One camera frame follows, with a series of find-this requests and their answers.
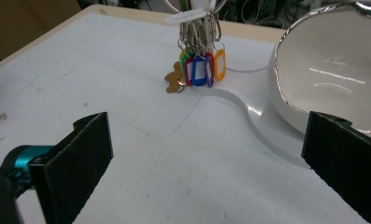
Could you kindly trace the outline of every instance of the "cable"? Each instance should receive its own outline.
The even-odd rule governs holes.
[[[223,15],[223,18],[222,18],[223,21],[226,21],[226,16],[228,15],[228,13],[229,13],[229,10],[226,10],[226,12],[225,12],[225,14]]]
[[[285,14],[285,19],[287,21],[290,21],[290,18],[288,18],[289,9],[288,9],[288,0],[285,1],[284,6],[283,6],[284,14]]]
[[[226,67],[226,70],[229,70],[229,71],[232,71],[232,72],[237,72],[237,73],[254,73],[254,72],[263,71],[266,68],[267,68],[267,66],[262,67],[262,68],[253,69],[253,70],[238,70],[238,69]]]
[[[261,1],[258,0],[258,11],[257,11],[257,15],[255,17],[255,21],[252,24],[256,24],[257,23],[260,11],[261,11]]]
[[[296,20],[298,20],[298,17],[297,17],[298,9],[299,9],[299,4],[298,4],[298,6],[296,7],[295,15],[293,15],[293,23],[294,23]]]
[[[152,11],[152,8],[150,8],[150,2],[148,0],[145,0],[145,2],[147,3],[148,8],[150,9],[150,11]]]
[[[284,20],[280,17],[277,17],[276,19],[278,19],[279,22],[281,22],[281,30],[284,29]]]
[[[246,21],[246,19],[244,18],[244,7],[246,6],[246,4],[249,2],[250,0],[246,0],[244,1],[243,3],[243,7],[241,7],[241,11],[240,11],[240,14],[241,14],[241,19],[243,20],[244,23],[248,23]]]
[[[165,2],[165,4],[166,4],[169,8],[171,8],[171,10],[173,10],[174,12],[176,12],[176,13],[180,13],[180,12],[181,12],[181,11],[179,11],[176,7],[174,7],[173,5],[171,5],[170,1],[168,1],[168,0],[164,0],[164,2]]]

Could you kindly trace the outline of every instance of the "table surface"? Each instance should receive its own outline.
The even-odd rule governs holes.
[[[213,93],[165,92],[178,57],[166,16],[89,7],[0,62],[0,163],[16,146],[55,145],[75,120],[107,111],[115,158],[76,223],[365,223],[313,171],[275,154],[237,98],[221,94],[238,96],[228,89],[238,87],[265,104],[265,71],[228,74]],[[283,34],[221,27],[229,65],[243,69],[266,66]],[[269,121],[273,110],[259,109],[248,113]],[[44,222],[33,191],[17,202],[25,223]]]

